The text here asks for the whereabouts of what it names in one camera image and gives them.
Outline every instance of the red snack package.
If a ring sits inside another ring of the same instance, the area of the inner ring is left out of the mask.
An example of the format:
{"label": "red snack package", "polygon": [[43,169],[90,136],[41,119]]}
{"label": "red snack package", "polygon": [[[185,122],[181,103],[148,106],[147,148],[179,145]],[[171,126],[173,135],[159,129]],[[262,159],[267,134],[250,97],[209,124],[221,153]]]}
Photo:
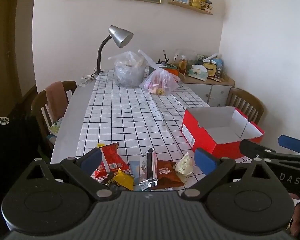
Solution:
{"label": "red snack package", "polygon": [[109,172],[113,172],[114,175],[118,173],[118,169],[121,169],[124,173],[129,173],[129,166],[118,155],[117,150],[119,143],[112,143],[100,148],[102,151],[102,162],[94,172],[96,180],[101,181],[108,176]]}
{"label": "red snack package", "polygon": [[157,160],[158,185],[149,189],[163,189],[168,187],[181,187],[183,182],[173,169],[176,163],[173,161]]}

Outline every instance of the cabinet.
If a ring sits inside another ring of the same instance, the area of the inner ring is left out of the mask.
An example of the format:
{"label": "cabinet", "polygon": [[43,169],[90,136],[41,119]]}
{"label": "cabinet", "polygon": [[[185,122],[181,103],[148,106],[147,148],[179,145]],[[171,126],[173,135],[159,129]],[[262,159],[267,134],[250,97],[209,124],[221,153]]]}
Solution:
{"label": "cabinet", "polygon": [[225,106],[229,91],[234,87],[235,82],[228,76],[225,76],[224,80],[224,82],[211,79],[202,81],[186,76],[184,83],[209,106]]}

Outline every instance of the wooden chair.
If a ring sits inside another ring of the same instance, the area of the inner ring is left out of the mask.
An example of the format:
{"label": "wooden chair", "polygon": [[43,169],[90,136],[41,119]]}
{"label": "wooden chair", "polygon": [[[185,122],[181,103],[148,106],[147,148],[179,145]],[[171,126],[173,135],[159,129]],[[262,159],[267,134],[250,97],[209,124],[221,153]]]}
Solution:
{"label": "wooden chair", "polygon": [[230,89],[226,106],[238,108],[248,117],[249,122],[254,121],[255,124],[258,124],[264,112],[263,105],[258,98],[239,88]]}
{"label": "wooden chair", "polygon": [[[73,95],[74,91],[77,88],[77,84],[75,81],[63,81],[62,82],[63,88],[65,89],[65,93],[71,90],[71,94]],[[37,119],[40,132],[42,135],[43,140],[46,142],[47,148],[49,151],[53,150],[53,145],[47,140],[47,136],[50,134],[49,127],[52,126],[52,119],[49,115],[47,109],[47,96],[46,91],[41,91],[32,101],[31,104],[31,114],[34,115]]]}

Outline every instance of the wall shelf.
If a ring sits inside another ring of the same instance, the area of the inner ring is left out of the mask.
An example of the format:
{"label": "wall shelf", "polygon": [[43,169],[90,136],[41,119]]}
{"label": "wall shelf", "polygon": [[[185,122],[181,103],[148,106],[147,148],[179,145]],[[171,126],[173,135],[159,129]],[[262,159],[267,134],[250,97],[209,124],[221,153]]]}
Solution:
{"label": "wall shelf", "polygon": [[201,10],[201,9],[198,9],[198,8],[196,8],[196,7],[193,7],[193,6],[188,5],[188,4],[185,4],[185,3],[180,3],[180,2],[177,2],[177,1],[170,1],[170,2],[168,2],[168,3],[169,3],[169,4],[172,4],[172,5],[179,6],[179,7],[187,8],[187,9],[190,9],[190,10],[193,10],[193,11],[196,11],[196,12],[199,12],[199,13],[213,15],[213,14],[210,13],[210,12],[207,12],[207,11],[204,11],[204,10]]}

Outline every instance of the box label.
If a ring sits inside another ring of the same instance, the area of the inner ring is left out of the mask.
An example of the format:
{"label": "box label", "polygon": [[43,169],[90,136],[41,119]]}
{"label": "box label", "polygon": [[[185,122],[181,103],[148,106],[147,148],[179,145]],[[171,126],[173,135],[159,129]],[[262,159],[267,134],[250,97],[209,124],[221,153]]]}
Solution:
{"label": "box label", "polygon": [[192,148],[194,145],[195,139],[193,138],[192,134],[189,132],[188,128],[185,125],[182,126],[181,132],[183,133],[183,135],[185,136],[186,140],[188,141],[188,143],[190,144],[190,146]]}

